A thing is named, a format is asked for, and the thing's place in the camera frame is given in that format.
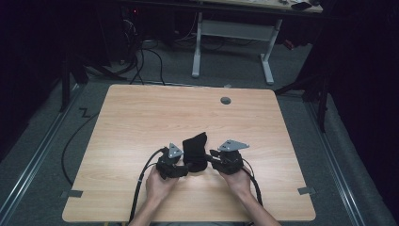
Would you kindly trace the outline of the white metal desk frame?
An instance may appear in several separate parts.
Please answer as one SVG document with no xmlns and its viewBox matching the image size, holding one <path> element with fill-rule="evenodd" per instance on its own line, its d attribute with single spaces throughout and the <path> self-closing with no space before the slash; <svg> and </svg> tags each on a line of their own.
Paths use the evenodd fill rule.
<svg viewBox="0 0 399 226">
<path fill-rule="evenodd" d="M 269 58 L 278 37 L 282 19 L 277 19 L 274 25 L 239 24 L 214 20 L 204 20 L 202 13 L 198 16 L 196 46 L 193 56 L 191 75 L 200 76 L 201 38 L 203 36 L 233 38 L 241 40 L 258 40 L 268 43 L 266 50 L 260 54 L 263 74 L 268 85 L 274 84 L 274 77 L 270 69 Z"/>
</svg>

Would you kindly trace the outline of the person's left hand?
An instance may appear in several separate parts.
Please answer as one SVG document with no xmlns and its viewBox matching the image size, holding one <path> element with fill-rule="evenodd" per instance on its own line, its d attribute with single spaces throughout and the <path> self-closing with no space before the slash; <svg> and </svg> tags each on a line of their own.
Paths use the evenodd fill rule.
<svg viewBox="0 0 399 226">
<path fill-rule="evenodd" d="M 153 167 L 146 180 L 147 201 L 160 204 L 168 197 L 178 181 L 178 178 L 163 179 L 156 167 Z"/>
</svg>

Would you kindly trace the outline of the metal floor rail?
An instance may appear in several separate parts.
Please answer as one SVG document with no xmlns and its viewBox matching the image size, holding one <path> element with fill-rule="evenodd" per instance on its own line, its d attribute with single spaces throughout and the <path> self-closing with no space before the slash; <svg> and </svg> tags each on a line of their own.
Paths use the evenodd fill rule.
<svg viewBox="0 0 399 226">
<path fill-rule="evenodd" d="M 321 140 L 323 151 L 327 159 L 327 166 L 330 170 L 330 174 L 334 180 L 335 186 L 338 190 L 338 193 L 343 202 L 346 213 L 352 223 L 352 226 L 366 226 L 363 216 L 353 196 L 353 192 L 349 187 L 343 175 L 343 171 L 338 163 L 338 160 L 332 150 L 330 142 L 327 138 L 327 134 L 323 132 L 318 125 L 317 113 L 314 109 L 313 104 L 305 103 L 304 106 L 306 107 L 307 112 L 311 117 L 311 121 L 313 127 L 316 130 L 317 136 Z"/>
<path fill-rule="evenodd" d="M 72 104 L 85 85 L 73 85 L 71 98 L 61 111 L 62 89 L 57 85 L 49 98 L 27 122 L 27 126 L 0 162 L 0 226 L 6 226 L 24 193 L 40 169 Z"/>
</svg>

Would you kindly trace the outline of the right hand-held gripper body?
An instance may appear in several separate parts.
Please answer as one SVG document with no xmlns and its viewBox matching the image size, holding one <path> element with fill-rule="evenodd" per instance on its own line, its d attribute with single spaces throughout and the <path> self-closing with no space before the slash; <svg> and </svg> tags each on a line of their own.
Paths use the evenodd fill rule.
<svg viewBox="0 0 399 226">
<path fill-rule="evenodd" d="M 243 157 L 239 151 L 248 147 L 248 144 L 240 141 L 226 140 L 217 148 L 215 169 L 224 174 L 235 174 L 244 166 Z"/>
</svg>

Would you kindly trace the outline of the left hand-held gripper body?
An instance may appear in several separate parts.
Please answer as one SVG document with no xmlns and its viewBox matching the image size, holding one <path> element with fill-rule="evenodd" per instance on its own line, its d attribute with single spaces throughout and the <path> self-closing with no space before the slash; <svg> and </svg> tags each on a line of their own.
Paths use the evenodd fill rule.
<svg viewBox="0 0 399 226">
<path fill-rule="evenodd" d="M 178 148 L 174 143 L 170 143 L 169 147 L 162 149 L 163 155 L 158 158 L 156 169 L 159 171 L 161 177 L 166 180 L 167 178 L 175 178 L 177 163 L 184 152 Z"/>
</svg>

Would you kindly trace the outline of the dark computer with red light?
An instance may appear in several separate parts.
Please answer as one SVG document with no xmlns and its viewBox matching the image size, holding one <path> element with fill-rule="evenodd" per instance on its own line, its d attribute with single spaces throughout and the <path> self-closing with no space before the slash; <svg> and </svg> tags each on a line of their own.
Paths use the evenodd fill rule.
<svg viewBox="0 0 399 226">
<path fill-rule="evenodd" d="M 143 19 L 139 8 L 121 6 L 120 17 L 124 37 L 131 44 L 143 34 Z"/>
</svg>

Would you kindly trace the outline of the black sock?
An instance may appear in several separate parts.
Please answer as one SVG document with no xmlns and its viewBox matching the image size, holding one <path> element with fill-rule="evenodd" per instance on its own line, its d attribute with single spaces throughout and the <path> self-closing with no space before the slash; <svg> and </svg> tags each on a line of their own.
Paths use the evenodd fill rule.
<svg viewBox="0 0 399 226">
<path fill-rule="evenodd" d="M 184 151 L 187 153 L 204 153 L 206 142 L 206 133 L 200 133 L 183 141 Z"/>
<path fill-rule="evenodd" d="M 184 164 L 188 166 L 189 172 L 200 172 L 207 168 L 207 160 L 204 153 L 184 152 Z"/>
</svg>

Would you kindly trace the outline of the person's right hand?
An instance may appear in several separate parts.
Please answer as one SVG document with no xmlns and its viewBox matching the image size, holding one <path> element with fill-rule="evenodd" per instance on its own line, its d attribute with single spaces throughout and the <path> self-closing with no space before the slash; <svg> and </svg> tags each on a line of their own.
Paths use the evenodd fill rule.
<svg viewBox="0 0 399 226">
<path fill-rule="evenodd" d="M 226 181 L 231 192 L 240 200 L 251 195 L 250 179 L 242 169 L 234 174 L 220 172 L 221 177 Z"/>
</svg>

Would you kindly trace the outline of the black metal stand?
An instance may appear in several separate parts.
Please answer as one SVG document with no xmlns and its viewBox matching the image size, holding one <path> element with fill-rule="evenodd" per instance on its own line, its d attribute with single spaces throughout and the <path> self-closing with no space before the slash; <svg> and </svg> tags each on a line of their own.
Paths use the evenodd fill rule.
<svg viewBox="0 0 399 226">
<path fill-rule="evenodd" d="M 325 133 L 325 116 L 327 111 L 327 94 L 330 73 L 317 67 L 304 66 L 295 82 L 275 90 L 276 95 L 281 95 L 289 90 L 303 90 L 301 96 L 304 102 L 317 102 L 318 109 L 316 122 L 319 129 Z"/>
<path fill-rule="evenodd" d="M 88 75 L 86 73 L 85 67 L 89 66 L 95 71 L 115 80 L 124 80 L 124 77 L 112 73 L 100 64 L 88 59 L 87 57 L 77 55 L 74 53 L 67 53 L 64 61 L 62 62 L 62 72 L 61 72 L 61 86 L 62 86 L 62 96 L 61 96 L 61 107 L 60 111 L 65 112 L 67 107 L 71 102 L 71 77 L 74 78 L 78 85 L 85 85 L 88 82 Z"/>
</svg>

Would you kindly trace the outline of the light wooden desk top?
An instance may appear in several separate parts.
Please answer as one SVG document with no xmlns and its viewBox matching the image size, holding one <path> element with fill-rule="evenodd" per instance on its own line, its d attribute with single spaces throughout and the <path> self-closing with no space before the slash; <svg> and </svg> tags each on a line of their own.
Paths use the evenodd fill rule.
<svg viewBox="0 0 399 226">
<path fill-rule="evenodd" d="M 247 6 L 255 8 L 272 8 L 291 10 L 292 5 L 305 2 L 309 4 L 309 0 L 200 0 L 202 2 L 229 4 L 236 6 Z"/>
</svg>

